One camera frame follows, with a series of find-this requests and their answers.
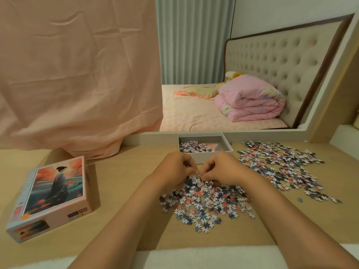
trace person's left hand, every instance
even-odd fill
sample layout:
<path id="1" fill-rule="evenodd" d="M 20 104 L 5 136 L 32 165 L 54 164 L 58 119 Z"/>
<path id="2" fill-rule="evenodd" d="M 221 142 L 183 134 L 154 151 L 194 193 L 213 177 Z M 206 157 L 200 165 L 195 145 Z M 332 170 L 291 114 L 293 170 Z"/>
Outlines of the person's left hand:
<path id="1" fill-rule="evenodd" d="M 194 159 L 186 153 L 177 151 L 167 154 L 152 172 L 151 177 L 160 183 L 162 190 L 166 191 L 173 189 L 196 171 L 197 165 Z"/>

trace tufted headboard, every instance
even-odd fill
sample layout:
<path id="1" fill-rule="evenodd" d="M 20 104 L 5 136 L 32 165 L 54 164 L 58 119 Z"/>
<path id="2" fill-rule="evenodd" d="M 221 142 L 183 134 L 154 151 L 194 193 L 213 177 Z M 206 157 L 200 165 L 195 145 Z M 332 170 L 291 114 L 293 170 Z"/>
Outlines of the tufted headboard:
<path id="1" fill-rule="evenodd" d="M 297 128 L 332 62 L 353 15 L 228 39 L 224 72 L 243 72 L 275 86 L 286 98 L 279 116 Z"/>

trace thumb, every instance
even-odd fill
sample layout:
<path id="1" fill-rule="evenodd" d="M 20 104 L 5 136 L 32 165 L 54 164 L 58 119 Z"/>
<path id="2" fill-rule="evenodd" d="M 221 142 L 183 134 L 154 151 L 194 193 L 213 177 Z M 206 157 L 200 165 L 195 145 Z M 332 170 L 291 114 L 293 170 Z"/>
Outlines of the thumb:
<path id="1" fill-rule="evenodd" d="M 197 172 L 197 169 L 194 167 L 186 167 L 186 176 L 194 175 Z"/>
<path id="2" fill-rule="evenodd" d="M 216 180 L 216 175 L 214 170 L 211 170 L 202 176 L 202 181 L 209 181 L 209 180 Z"/>

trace bed sheet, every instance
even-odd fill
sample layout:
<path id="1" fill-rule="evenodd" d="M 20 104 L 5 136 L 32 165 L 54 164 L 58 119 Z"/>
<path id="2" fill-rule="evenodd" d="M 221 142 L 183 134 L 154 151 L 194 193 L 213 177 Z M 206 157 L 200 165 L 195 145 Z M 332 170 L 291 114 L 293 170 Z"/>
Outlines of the bed sheet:
<path id="1" fill-rule="evenodd" d="M 174 94 L 186 86 L 190 85 L 162 85 L 163 121 L 160 131 L 240 131 L 287 127 L 279 118 L 230 122 L 213 100 Z"/>

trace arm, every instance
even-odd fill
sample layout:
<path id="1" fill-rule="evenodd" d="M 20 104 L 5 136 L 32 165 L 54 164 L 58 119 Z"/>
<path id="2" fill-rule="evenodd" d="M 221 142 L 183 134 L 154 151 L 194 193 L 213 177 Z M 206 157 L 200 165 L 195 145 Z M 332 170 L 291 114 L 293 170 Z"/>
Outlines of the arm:
<path id="1" fill-rule="evenodd" d="M 200 171 L 202 179 L 239 185 L 251 197 L 256 212 L 274 236 L 290 269 L 358 269 L 359 261 L 305 216 L 265 177 L 232 155 L 219 152 Z"/>
<path id="2" fill-rule="evenodd" d="M 168 154 L 68 269 L 129 268 L 152 204 L 196 170 L 187 154 Z"/>

